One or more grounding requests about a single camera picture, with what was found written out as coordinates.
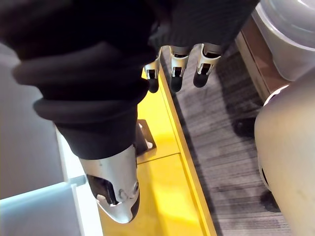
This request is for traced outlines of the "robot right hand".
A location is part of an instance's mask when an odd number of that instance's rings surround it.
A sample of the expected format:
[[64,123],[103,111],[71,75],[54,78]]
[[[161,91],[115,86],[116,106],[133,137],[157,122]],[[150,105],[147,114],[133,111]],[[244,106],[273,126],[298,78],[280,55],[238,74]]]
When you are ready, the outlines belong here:
[[15,52],[15,81],[36,87],[35,112],[78,156],[93,196],[115,222],[137,215],[137,106],[157,87],[144,67],[163,46],[183,56],[204,44],[221,55],[255,0],[3,0],[0,41]]

